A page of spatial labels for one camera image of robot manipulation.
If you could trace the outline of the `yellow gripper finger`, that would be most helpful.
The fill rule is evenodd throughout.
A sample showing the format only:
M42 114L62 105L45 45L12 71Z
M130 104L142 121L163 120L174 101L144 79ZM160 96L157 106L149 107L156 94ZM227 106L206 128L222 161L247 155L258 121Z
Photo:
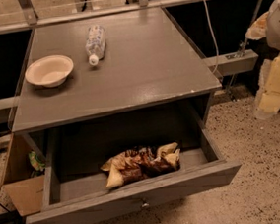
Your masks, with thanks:
M256 19L256 21L247 29L245 37L252 40L261 40L266 37L267 17L266 12Z
M280 54L273 60L264 60L258 81L254 115L257 119L265 120L280 110Z

